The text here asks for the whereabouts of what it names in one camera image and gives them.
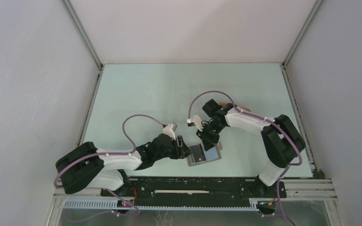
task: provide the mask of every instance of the ventilation grille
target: ventilation grille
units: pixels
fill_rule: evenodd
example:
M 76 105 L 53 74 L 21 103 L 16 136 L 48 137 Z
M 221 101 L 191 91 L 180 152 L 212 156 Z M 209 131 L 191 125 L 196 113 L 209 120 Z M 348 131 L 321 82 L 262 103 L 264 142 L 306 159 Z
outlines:
M 210 210 L 210 211 L 257 211 L 257 201 L 250 201 L 250 207 L 171 207 L 171 206 L 138 206 L 140 210 Z M 72 199 L 65 202 L 65 209 L 99 209 L 126 210 L 117 207 L 117 200 Z

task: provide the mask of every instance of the gray wall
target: gray wall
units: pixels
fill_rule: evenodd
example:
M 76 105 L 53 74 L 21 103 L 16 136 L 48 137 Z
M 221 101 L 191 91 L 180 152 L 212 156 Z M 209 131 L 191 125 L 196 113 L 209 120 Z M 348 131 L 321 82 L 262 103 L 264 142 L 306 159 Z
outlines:
M 42 225 L 96 75 L 59 0 L 0 1 L 0 225 Z
M 362 1 L 326 0 L 289 73 L 321 168 L 362 225 Z

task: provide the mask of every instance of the blue panel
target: blue panel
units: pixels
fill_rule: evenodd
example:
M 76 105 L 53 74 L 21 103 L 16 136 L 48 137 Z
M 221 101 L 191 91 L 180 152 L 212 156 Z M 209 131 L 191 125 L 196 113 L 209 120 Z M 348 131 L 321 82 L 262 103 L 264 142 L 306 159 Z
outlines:
M 196 129 L 187 127 L 188 108 L 198 94 L 207 90 L 228 93 L 238 105 L 254 113 L 277 117 L 288 115 L 297 125 L 279 64 L 136 64 L 105 65 L 84 141 L 105 149 L 130 149 L 123 135 L 123 121 L 136 113 L 149 114 L 163 123 L 175 122 L 176 134 L 186 144 L 199 143 Z M 201 110 L 221 94 L 207 94 L 195 102 L 192 115 L 208 119 Z M 147 118 L 133 118 L 126 130 L 137 145 L 154 139 L 162 127 Z M 189 167 L 187 160 L 164 159 L 149 169 L 127 170 L 132 176 L 255 177 L 268 158 L 261 136 L 237 128 L 221 132 L 221 160 Z M 291 167 L 287 177 L 311 177 L 305 152 L 304 163 Z

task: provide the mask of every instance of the robotic arm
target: robotic arm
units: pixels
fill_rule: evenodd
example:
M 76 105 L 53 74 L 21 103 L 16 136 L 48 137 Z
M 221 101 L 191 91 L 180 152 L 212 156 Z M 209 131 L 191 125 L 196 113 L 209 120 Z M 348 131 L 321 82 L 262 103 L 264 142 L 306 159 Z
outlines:
M 285 168 L 297 157 L 292 145 L 285 137 L 281 138 L 280 132 L 267 120 L 280 126 L 291 138 L 299 152 L 305 148 L 304 140 L 292 121 L 285 115 L 280 115 L 277 118 L 267 117 L 265 118 L 267 120 L 263 121 L 242 114 L 243 109 L 236 108 L 230 103 L 226 106 L 220 106 L 211 99 L 202 108 L 211 118 L 210 121 L 205 123 L 198 115 L 194 115 L 188 119 L 188 126 L 197 127 L 196 135 L 202 140 L 206 151 L 219 142 L 220 132 L 225 127 L 237 127 L 261 135 L 269 161 L 264 171 L 257 176 L 256 183 L 261 187 L 260 190 L 265 192 L 275 184 Z
M 80 161 L 61 175 L 65 193 L 74 194 L 86 187 L 104 187 L 114 191 L 124 187 L 123 185 L 129 181 L 123 169 L 143 170 L 162 158 L 186 158 L 190 155 L 190 150 L 185 145 L 182 136 L 175 135 L 176 128 L 175 123 L 165 125 L 162 134 L 152 142 L 136 147 L 134 152 L 100 149 L 96 148 L 93 142 L 78 146 L 56 162 L 59 173 L 82 157 L 91 154 L 96 156 Z

